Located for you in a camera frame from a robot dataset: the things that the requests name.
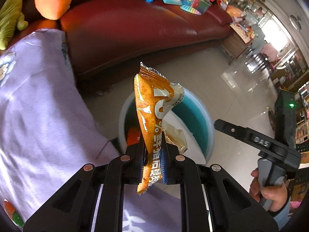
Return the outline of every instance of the metal screw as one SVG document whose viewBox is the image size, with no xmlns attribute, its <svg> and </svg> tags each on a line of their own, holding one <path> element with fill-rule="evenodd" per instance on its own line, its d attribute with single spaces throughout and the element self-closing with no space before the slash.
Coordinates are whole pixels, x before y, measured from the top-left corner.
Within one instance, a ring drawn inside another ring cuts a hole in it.
<svg viewBox="0 0 309 232">
<path fill-rule="evenodd" d="M 93 169 L 93 165 L 91 165 L 91 164 L 84 165 L 84 170 L 85 171 L 91 171 L 92 169 Z"/>
<path fill-rule="evenodd" d="M 219 172 L 221 170 L 221 167 L 219 165 L 212 165 L 211 169 L 215 172 Z"/>
<path fill-rule="evenodd" d="M 128 161 L 130 160 L 130 156 L 129 155 L 123 155 L 120 157 L 121 161 Z"/>
<path fill-rule="evenodd" d="M 186 158 L 184 157 L 184 156 L 182 156 L 182 155 L 177 155 L 176 156 L 176 160 L 177 161 L 184 161 Z"/>
</svg>

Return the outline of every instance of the flower pattern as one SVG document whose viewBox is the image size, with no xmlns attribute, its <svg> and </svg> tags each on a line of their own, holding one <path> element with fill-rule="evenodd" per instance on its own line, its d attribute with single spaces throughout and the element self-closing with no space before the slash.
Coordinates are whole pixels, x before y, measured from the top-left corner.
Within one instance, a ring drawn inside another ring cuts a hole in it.
<svg viewBox="0 0 309 232">
<path fill-rule="evenodd" d="M 6 83 L 10 76 L 9 73 L 16 64 L 14 58 L 15 52 L 11 52 L 0 59 L 0 88 Z"/>
<path fill-rule="evenodd" d="M 122 222 L 122 227 L 125 228 L 128 226 L 128 230 L 126 231 L 122 231 L 122 232 L 144 232 L 141 228 L 133 226 L 133 223 L 145 223 L 145 221 L 137 216 L 130 216 L 129 212 L 125 209 L 123 211 L 123 213 L 125 214 L 126 217 L 126 221 Z"/>
</svg>

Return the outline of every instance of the finger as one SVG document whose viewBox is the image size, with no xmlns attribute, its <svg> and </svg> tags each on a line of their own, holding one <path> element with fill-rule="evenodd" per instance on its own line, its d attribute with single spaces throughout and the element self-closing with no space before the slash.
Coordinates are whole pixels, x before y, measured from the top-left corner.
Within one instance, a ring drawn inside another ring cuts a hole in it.
<svg viewBox="0 0 309 232">
<path fill-rule="evenodd" d="M 254 195 L 257 195 L 260 191 L 260 184 L 257 180 L 257 178 L 254 178 L 251 185 L 250 185 L 250 190 Z"/>
<path fill-rule="evenodd" d="M 287 189 L 284 183 L 281 187 L 264 187 L 262 189 L 262 195 L 269 200 L 273 200 L 273 204 L 270 207 L 270 211 L 279 211 L 286 203 L 288 198 Z"/>
<path fill-rule="evenodd" d="M 260 201 L 260 196 L 259 196 L 258 194 L 257 194 L 257 195 L 254 195 L 254 194 L 252 193 L 251 190 L 249 190 L 249 194 L 250 194 L 257 202 Z"/>
<path fill-rule="evenodd" d="M 281 187 L 264 187 L 262 189 L 262 195 L 266 199 L 270 199 L 276 202 L 282 202 L 284 197 L 287 198 L 287 189 L 284 183 L 282 183 Z"/>
<path fill-rule="evenodd" d="M 259 176 L 259 170 L 258 170 L 258 168 L 254 169 L 254 170 L 252 171 L 251 176 L 254 177 L 254 178 L 256 178 L 256 177 Z"/>
</svg>

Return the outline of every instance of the plastic wrapper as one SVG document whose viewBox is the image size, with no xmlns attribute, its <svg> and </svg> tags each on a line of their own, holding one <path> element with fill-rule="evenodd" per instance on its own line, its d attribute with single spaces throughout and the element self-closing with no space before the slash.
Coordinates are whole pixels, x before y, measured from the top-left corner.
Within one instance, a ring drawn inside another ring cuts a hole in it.
<svg viewBox="0 0 309 232">
<path fill-rule="evenodd" d="M 188 149 L 188 144 L 183 130 L 176 129 L 174 126 L 163 120 L 162 127 L 166 143 L 175 145 L 178 147 L 180 154 L 183 154 Z"/>
<path fill-rule="evenodd" d="M 139 127 L 131 127 L 128 131 L 127 146 L 138 144 L 140 136 L 141 129 Z"/>
<path fill-rule="evenodd" d="M 141 63 L 141 70 L 134 78 L 134 93 L 138 120 L 147 149 L 143 178 L 137 189 L 138 194 L 142 194 L 147 187 L 162 178 L 162 120 L 183 100 L 184 90 L 180 84 L 170 83 L 158 71 Z"/>
<path fill-rule="evenodd" d="M 228 5 L 226 12 L 231 16 L 231 17 L 235 17 L 235 18 L 242 18 L 244 16 L 243 11 L 241 11 L 240 9 Z"/>
</svg>

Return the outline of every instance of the lavender blanket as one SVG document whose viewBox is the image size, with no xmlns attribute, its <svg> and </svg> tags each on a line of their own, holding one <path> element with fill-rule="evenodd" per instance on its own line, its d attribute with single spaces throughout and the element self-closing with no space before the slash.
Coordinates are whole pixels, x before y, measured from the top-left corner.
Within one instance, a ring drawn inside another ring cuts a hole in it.
<svg viewBox="0 0 309 232">
<path fill-rule="evenodd" d="M 1 203 L 26 221 L 84 164 L 117 156 L 75 87 L 64 32 L 33 32 L 0 57 Z M 180 231 L 180 201 L 126 186 L 123 231 Z"/>
</svg>

